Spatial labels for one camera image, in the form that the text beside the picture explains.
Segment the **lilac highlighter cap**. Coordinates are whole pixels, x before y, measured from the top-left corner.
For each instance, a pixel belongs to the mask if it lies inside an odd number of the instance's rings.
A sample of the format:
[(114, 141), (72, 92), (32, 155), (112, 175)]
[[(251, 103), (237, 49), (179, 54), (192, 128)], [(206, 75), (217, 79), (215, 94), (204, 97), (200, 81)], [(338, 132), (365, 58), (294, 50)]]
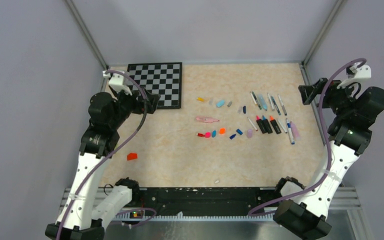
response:
[(253, 137), (253, 130), (252, 129), (248, 129), (247, 132), (246, 132), (246, 136), (248, 139), (252, 138)]

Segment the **lilac highlighter pen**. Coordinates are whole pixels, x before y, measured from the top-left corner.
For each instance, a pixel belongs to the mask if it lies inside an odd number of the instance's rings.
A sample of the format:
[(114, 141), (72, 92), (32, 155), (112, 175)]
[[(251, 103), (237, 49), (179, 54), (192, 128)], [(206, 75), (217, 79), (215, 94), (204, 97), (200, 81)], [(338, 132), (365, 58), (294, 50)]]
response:
[(299, 133), (299, 130), (298, 130), (296, 124), (293, 121), (290, 122), (290, 127), (291, 127), (291, 131), (292, 131), (293, 137), (296, 140), (300, 140), (301, 139), (301, 135)]

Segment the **teal gel pen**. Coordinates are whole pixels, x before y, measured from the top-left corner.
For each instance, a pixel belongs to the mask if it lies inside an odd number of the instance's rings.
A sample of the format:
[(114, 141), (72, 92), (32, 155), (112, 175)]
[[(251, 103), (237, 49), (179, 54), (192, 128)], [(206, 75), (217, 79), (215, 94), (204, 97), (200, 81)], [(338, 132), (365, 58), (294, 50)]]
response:
[(274, 109), (277, 111), (278, 115), (281, 116), (280, 109), (279, 109), (279, 107), (278, 107), (278, 105), (277, 105), (277, 103), (276, 103), (274, 97), (271, 96), (270, 99), (271, 99), (271, 102), (272, 102), (272, 104), (273, 104)]

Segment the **light blue tape cap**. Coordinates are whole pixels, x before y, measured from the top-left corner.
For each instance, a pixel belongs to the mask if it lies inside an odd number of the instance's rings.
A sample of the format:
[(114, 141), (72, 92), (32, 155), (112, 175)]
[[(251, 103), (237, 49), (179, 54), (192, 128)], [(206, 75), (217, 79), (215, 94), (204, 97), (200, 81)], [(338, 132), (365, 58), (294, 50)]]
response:
[(225, 100), (220, 100), (220, 101), (218, 101), (216, 104), (215, 104), (215, 106), (217, 107), (217, 108), (221, 108), (221, 107), (223, 107), (224, 105), (225, 105)]

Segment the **blue capped black highlighter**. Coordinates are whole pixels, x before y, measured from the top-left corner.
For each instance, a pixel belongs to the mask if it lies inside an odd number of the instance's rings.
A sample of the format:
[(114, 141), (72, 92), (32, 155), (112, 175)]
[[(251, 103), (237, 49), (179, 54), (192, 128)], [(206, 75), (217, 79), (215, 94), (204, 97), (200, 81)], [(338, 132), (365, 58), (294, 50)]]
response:
[(262, 116), (262, 123), (263, 123), (265, 131), (268, 134), (272, 134), (273, 130), (272, 130), (272, 127), (270, 125), (270, 122), (269, 122), (269, 120), (264, 115)]

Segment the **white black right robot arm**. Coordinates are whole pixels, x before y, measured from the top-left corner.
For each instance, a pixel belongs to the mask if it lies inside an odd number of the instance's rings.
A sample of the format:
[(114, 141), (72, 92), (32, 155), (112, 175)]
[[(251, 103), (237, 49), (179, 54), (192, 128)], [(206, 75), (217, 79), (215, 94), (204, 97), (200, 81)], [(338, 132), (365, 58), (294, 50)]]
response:
[(285, 177), (273, 192), (279, 205), (274, 221), (302, 240), (318, 240), (331, 231), (326, 220), (333, 197), (349, 168), (369, 146), (370, 127), (384, 110), (384, 89), (371, 86), (355, 97), (354, 87), (361, 84), (353, 81), (344, 86), (340, 80), (328, 83), (326, 78), (298, 87), (303, 104), (320, 95), (322, 108), (330, 108), (336, 115), (327, 128), (324, 154), (309, 185)]

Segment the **orange highlighter cap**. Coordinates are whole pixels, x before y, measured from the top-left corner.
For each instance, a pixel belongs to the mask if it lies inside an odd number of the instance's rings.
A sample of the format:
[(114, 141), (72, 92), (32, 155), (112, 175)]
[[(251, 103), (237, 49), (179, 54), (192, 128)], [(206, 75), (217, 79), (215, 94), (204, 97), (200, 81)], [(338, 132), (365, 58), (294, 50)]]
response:
[(225, 128), (221, 128), (221, 129), (219, 130), (219, 133), (220, 133), (221, 135), (223, 135), (225, 132), (226, 132), (226, 129), (225, 129)]

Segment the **pink capped black highlighter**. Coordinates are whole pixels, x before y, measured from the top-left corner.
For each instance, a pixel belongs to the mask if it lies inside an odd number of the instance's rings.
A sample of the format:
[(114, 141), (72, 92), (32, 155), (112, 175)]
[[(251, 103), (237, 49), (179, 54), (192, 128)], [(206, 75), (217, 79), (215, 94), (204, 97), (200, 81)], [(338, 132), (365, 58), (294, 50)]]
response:
[(266, 134), (267, 131), (266, 131), (266, 128), (264, 126), (264, 123), (263, 123), (263, 120), (257, 115), (256, 116), (256, 123), (260, 129), (260, 131), (263, 133), (263, 134)]

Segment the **blue capped white marker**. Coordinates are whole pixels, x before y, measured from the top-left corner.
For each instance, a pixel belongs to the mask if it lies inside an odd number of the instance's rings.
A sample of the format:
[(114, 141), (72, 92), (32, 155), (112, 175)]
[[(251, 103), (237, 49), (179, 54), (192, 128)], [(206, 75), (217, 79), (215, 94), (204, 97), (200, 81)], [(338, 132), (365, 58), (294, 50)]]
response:
[(285, 119), (285, 123), (286, 123), (286, 126), (287, 126), (287, 133), (288, 133), (290, 144), (294, 145), (296, 142), (295, 142), (295, 138), (294, 138), (294, 135), (293, 135), (293, 132), (292, 132), (291, 122), (289, 121), (288, 118), (286, 118)]

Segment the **grey capped white marker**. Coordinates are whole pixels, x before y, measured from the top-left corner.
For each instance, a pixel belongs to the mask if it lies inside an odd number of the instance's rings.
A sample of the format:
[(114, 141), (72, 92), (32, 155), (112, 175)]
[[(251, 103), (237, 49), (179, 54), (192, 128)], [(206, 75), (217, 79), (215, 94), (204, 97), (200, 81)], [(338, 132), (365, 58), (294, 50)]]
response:
[(275, 105), (274, 105), (274, 102), (272, 100), (272, 96), (269, 93), (267, 93), (267, 98), (269, 100), (271, 110), (274, 111), (275, 110)]

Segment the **green gel pen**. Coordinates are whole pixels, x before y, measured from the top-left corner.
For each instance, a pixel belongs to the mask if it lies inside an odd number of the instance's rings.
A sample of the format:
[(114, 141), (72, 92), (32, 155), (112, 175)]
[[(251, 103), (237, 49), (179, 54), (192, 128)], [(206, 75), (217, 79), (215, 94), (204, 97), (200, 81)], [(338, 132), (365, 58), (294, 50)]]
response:
[(259, 108), (260, 110), (262, 110), (263, 108), (262, 108), (262, 106), (261, 106), (261, 104), (260, 104), (260, 102), (259, 102), (257, 96), (256, 96), (253, 92), (252, 92), (252, 94), (253, 94), (254, 100), (255, 100), (255, 102), (256, 102), (256, 105), (258, 106), (258, 108)]

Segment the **orange capped black highlighter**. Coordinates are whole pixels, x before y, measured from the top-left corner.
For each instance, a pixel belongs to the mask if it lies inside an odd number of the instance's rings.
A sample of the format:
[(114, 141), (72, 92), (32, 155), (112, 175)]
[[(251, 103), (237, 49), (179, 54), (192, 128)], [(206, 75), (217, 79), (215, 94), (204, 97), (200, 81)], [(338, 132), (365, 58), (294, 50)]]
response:
[(281, 131), (279, 125), (278, 125), (277, 120), (273, 116), (271, 116), (271, 115), (269, 116), (269, 122), (271, 123), (271, 125), (272, 125), (272, 127), (273, 127), (273, 129), (274, 129), (276, 134), (279, 135), (279, 134), (282, 133), (282, 131)]

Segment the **dark blue capped pen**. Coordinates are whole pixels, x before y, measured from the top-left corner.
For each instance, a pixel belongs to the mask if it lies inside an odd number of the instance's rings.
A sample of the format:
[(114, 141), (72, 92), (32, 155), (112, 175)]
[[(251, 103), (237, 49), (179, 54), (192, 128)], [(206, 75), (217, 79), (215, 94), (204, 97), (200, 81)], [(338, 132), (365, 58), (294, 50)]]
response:
[(278, 100), (279, 100), (279, 103), (280, 103), (280, 106), (281, 106), (281, 109), (282, 109), (283, 114), (284, 114), (285, 116), (287, 116), (288, 113), (287, 113), (287, 110), (286, 110), (286, 108), (285, 108), (285, 105), (284, 105), (284, 102), (283, 102), (283, 100), (282, 100), (281, 95), (278, 94), (277, 97), (278, 97)]

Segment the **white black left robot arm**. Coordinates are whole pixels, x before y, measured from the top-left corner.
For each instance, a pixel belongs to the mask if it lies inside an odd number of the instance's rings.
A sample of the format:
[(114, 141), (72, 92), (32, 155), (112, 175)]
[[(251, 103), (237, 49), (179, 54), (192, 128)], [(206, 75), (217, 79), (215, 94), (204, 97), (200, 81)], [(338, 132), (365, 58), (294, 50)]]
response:
[(131, 114), (142, 115), (157, 109), (160, 94), (142, 90), (132, 94), (123, 91), (99, 92), (90, 99), (89, 126), (81, 138), (75, 177), (67, 201), (54, 223), (47, 225), (45, 235), (51, 240), (102, 240), (107, 227), (126, 205), (134, 207), (140, 202), (137, 181), (122, 178), (111, 193), (94, 206), (99, 182), (108, 160), (133, 137), (117, 145), (119, 127)]

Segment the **yellow capped white pen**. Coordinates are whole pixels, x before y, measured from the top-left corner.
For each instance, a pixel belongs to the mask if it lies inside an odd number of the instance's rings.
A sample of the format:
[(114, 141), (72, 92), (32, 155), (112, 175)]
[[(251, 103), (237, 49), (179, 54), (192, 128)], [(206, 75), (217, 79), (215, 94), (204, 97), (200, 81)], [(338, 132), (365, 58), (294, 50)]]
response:
[(251, 98), (252, 98), (253, 103), (254, 103), (255, 105), (257, 105), (257, 101), (256, 101), (256, 98), (254, 97), (254, 94), (253, 94), (251, 91), (249, 92), (249, 94), (250, 94), (250, 96), (251, 96)]

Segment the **red capped white marker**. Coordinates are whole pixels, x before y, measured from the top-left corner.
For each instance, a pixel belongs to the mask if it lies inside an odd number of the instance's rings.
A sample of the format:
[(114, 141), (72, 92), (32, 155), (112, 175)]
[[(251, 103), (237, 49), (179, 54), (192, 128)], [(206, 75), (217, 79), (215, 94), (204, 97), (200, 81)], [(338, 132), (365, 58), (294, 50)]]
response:
[(256, 127), (256, 125), (254, 124), (254, 122), (249, 118), (247, 117), (247, 120), (249, 121), (249, 123), (251, 124), (251, 126), (253, 127), (253, 129), (258, 132), (258, 128)]

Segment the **pink correction tape pen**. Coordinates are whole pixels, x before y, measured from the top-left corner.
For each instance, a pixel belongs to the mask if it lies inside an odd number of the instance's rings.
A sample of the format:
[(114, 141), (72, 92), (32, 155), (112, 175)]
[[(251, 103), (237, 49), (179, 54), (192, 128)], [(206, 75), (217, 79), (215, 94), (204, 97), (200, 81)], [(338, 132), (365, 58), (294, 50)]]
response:
[(209, 123), (209, 124), (217, 123), (220, 121), (219, 119), (216, 119), (213, 117), (207, 117), (207, 116), (197, 116), (195, 120), (200, 123)]

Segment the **light blue correction tape pen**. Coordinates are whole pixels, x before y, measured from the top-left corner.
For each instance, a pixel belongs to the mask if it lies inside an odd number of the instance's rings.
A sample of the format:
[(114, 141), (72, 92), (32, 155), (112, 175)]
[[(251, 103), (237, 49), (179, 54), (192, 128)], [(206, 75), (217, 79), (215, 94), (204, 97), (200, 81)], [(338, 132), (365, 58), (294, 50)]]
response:
[(267, 103), (266, 103), (266, 101), (265, 101), (265, 99), (264, 99), (264, 97), (263, 97), (262, 94), (258, 94), (258, 100), (259, 100), (259, 102), (260, 102), (261, 107), (262, 107), (265, 111), (267, 111), (267, 110), (268, 110), (268, 106), (267, 106)]

